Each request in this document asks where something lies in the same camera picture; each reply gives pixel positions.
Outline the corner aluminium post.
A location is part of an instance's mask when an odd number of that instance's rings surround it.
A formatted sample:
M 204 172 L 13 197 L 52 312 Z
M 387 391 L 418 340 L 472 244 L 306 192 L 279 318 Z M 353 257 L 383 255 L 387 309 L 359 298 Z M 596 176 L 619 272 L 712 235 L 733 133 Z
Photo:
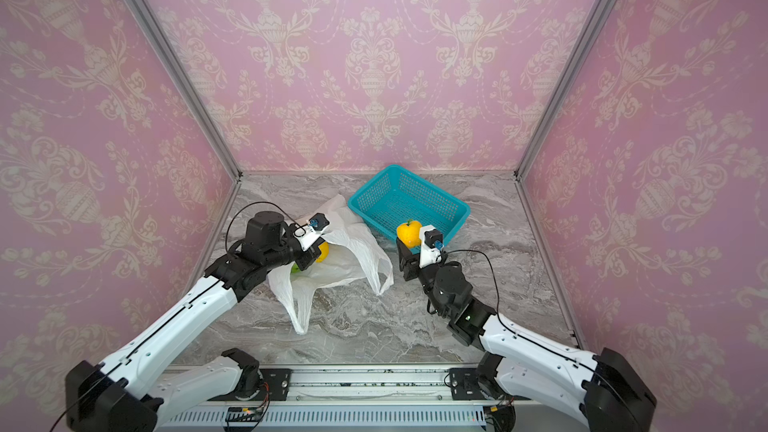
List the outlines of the corner aluminium post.
M 534 161 L 543 146 L 545 139 L 554 125 L 558 112 L 564 104 L 570 89 L 575 83 L 580 70 L 589 57 L 617 0 L 595 0 L 582 30 L 577 37 L 574 47 L 565 63 L 565 67 L 555 84 L 552 95 L 547 102 L 544 112 L 533 130 L 528 145 L 524 150 L 515 176 L 522 183 L 530 173 Z
M 158 57 L 168 76 L 174 83 L 180 97 L 188 106 L 198 122 L 217 157 L 222 162 L 228 175 L 238 182 L 242 172 L 227 146 L 222 134 L 208 113 L 201 95 L 198 93 L 189 74 L 166 36 L 160 21 L 147 0 L 124 0 L 131 10 L 138 26 Z

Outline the right corner aluminium post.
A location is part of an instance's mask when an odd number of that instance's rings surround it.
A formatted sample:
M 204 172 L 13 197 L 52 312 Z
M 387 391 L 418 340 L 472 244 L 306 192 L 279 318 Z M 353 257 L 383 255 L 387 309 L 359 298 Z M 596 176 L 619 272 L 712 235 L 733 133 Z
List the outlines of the right corner aluminium post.
M 570 89 L 575 83 L 580 70 L 589 57 L 617 0 L 595 0 L 582 30 L 577 37 L 574 47 L 565 63 L 565 67 L 555 84 L 552 95 L 547 102 L 544 112 L 533 130 L 528 145 L 524 150 L 515 176 L 522 183 L 530 173 L 534 161 L 543 146 L 545 139 L 554 125 L 558 112 L 564 104 Z

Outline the white plastic bag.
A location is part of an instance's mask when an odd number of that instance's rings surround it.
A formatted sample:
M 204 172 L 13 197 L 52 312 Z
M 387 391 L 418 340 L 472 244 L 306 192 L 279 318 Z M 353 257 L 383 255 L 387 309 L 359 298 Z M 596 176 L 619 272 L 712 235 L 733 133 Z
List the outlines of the white plastic bag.
M 366 280 L 372 293 L 382 295 L 394 284 L 393 265 L 362 218 L 352 212 L 338 194 L 318 209 L 330 224 L 323 239 L 330 245 L 328 257 L 306 270 L 291 273 L 291 262 L 272 270 L 267 282 L 284 306 L 294 331 L 307 333 L 314 294 L 319 289 L 337 288 Z

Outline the yellow bell pepper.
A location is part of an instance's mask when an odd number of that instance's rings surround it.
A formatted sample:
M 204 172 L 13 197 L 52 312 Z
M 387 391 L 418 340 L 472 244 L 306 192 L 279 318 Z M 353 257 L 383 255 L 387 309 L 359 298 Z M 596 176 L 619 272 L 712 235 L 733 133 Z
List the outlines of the yellow bell pepper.
M 404 222 L 396 228 L 397 239 L 408 249 L 419 247 L 422 242 L 420 236 L 421 227 L 421 223 L 416 220 Z

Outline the left corner aluminium post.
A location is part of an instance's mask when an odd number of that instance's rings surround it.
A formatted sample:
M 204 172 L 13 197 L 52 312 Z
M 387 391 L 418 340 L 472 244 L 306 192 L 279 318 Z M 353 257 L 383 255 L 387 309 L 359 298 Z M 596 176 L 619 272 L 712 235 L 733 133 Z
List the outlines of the left corner aluminium post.
M 124 0 L 131 10 L 138 26 L 158 57 L 168 76 L 174 83 L 180 97 L 188 106 L 198 122 L 217 157 L 222 162 L 228 175 L 238 182 L 242 172 L 227 146 L 222 134 L 208 113 L 201 95 L 198 93 L 189 74 L 166 36 L 160 21 L 147 0 Z

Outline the teal plastic basket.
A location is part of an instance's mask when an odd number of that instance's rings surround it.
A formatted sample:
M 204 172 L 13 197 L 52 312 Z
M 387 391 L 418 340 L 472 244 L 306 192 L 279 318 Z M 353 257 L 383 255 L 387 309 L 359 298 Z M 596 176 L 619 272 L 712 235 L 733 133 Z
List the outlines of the teal plastic basket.
M 470 215 L 465 202 L 397 164 L 360 187 L 348 207 L 393 243 L 397 227 L 412 220 L 435 226 L 448 244 Z

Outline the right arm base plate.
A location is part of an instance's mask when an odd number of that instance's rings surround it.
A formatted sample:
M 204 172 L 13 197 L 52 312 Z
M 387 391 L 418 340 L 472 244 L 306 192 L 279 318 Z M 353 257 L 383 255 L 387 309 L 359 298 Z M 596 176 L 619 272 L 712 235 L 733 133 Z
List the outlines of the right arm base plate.
M 450 389 L 454 401 L 489 400 L 505 403 L 527 400 L 527 397 L 502 392 L 489 380 L 479 378 L 476 369 L 471 367 L 450 368 L 444 384 Z

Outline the yellow fruit in bag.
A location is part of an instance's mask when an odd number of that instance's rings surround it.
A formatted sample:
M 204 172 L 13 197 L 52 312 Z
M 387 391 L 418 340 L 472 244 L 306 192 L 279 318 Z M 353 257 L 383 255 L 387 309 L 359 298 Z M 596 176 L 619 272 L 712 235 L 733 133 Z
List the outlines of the yellow fruit in bag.
M 330 252 L 330 245 L 327 242 L 322 242 L 318 246 L 319 256 L 316 259 L 317 263 L 322 263 L 326 260 Z

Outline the aluminium front rail frame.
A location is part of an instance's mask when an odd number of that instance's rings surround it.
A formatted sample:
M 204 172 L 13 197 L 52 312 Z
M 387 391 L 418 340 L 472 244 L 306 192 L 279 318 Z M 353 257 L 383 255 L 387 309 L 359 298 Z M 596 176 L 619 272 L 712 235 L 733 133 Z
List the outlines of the aluminium front rail frame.
M 257 423 L 278 419 L 281 403 L 307 399 L 317 404 L 328 403 L 335 418 L 353 419 L 360 407 L 373 411 L 379 418 L 384 408 L 408 412 L 418 404 L 437 400 L 450 393 L 444 384 L 449 369 L 437 366 L 397 366 L 382 368 L 342 368 L 307 366 L 293 370 L 285 401 L 241 401 L 233 394 L 234 405 L 223 418 L 225 428 L 237 423 Z

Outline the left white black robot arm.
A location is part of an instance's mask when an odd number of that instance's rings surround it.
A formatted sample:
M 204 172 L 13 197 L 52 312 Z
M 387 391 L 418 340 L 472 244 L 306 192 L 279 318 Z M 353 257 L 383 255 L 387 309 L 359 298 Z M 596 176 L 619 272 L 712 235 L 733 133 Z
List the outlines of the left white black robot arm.
M 62 421 L 72 431 L 154 431 L 211 398 L 248 400 L 268 394 L 260 363 L 238 349 L 172 379 L 173 360 L 208 326 L 243 301 L 275 269 L 305 270 L 322 255 L 329 221 L 287 223 L 282 210 L 260 211 L 244 238 L 226 247 L 176 304 L 126 345 L 97 364 L 82 361 L 65 377 Z

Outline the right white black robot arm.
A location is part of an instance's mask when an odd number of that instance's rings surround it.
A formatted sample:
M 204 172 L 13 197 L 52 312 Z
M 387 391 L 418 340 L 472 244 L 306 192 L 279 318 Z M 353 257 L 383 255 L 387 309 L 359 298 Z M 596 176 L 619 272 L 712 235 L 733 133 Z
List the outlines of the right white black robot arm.
M 405 280 L 418 280 L 429 310 L 453 337 L 483 351 L 478 385 L 492 398 L 520 396 L 563 413 L 591 431 L 648 431 L 657 399 L 619 352 L 599 353 L 550 340 L 483 303 L 462 265 L 450 261 L 438 240 L 414 253 L 396 242 Z

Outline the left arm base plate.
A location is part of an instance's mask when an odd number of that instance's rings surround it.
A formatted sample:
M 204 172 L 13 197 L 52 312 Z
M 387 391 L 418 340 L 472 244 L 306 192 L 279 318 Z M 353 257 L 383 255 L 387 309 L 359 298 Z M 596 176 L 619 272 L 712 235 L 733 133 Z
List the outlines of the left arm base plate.
M 289 368 L 244 372 L 233 394 L 241 401 L 285 401 L 292 373 L 293 370 Z

